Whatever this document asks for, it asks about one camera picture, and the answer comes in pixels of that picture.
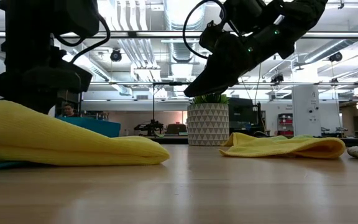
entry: woman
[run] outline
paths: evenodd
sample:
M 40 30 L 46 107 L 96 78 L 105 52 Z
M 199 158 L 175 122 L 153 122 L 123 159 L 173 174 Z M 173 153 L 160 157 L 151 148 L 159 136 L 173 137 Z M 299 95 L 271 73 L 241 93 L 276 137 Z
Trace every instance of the woman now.
M 73 105 L 66 103 L 64 106 L 64 117 L 66 118 L 76 118 L 79 117 L 77 114 L 74 113 Z

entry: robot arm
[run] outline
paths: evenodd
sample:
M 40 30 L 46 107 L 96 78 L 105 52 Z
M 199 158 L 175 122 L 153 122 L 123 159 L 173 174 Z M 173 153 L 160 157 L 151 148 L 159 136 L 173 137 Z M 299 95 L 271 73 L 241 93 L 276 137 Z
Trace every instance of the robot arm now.
M 282 58 L 290 56 L 295 42 L 317 24 L 328 0 L 273 0 L 268 5 L 261 0 L 227 0 L 224 4 L 217 0 L 204 0 L 197 7 L 207 1 L 221 6 L 222 22 L 210 22 L 200 37 L 200 46 L 212 54 L 208 58 L 201 55 L 208 59 L 206 67 L 185 90 L 186 96 L 222 93 L 238 83 L 241 75 L 275 53 Z M 279 16 L 283 19 L 277 23 Z M 223 30 L 225 23 L 237 35 Z M 188 46 L 185 29 L 183 40 Z
M 110 39 L 97 0 L 0 0 L 0 9 L 6 20 L 2 44 L 6 72 L 0 74 L 4 100 L 47 114 L 59 91 L 87 91 L 92 74 L 73 62 Z M 79 45 L 99 32 L 99 22 L 107 30 L 106 39 L 82 50 L 70 63 L 62 60 L 66 52 L 54 46 L 53 38 L 72 47 Z M 71 44 L 60 37 L 68 32 L 80 40 Z

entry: yellow cloth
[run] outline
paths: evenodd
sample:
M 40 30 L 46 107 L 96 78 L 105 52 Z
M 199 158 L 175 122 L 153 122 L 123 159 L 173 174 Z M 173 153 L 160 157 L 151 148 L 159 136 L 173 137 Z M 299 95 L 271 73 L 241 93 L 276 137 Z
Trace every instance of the yellow cloth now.
M 312 136 L 284 136 L 255 138 L 241 133 L 232 133 L 223 146 L 232 146 L 228 151 L 220 150 L 224 156 L 301 156 L 318 159 L 338 158 L 345 151 L 345 144 L 338 138 L 313 138 Z
M 17 103 L 0 101 L 0 162 L 152 165 L 169 157 L 166 149 L 147 138 L 108 138 Z

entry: workbench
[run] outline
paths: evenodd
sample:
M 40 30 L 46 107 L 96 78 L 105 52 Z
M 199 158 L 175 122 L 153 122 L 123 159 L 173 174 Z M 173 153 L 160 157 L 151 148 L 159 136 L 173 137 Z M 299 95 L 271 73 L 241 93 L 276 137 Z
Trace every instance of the workbench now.
M 358 223 L 358 159 L 232 158 L 0 170 L 0 223 Z

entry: white planter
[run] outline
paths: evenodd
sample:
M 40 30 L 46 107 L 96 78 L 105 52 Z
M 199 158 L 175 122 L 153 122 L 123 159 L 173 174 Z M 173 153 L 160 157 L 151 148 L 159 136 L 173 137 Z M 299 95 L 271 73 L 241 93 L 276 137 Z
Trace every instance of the white planter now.
M 229 139 L 229 107 L 202 103 L 187 107 L 189 145 L 220 146 Z

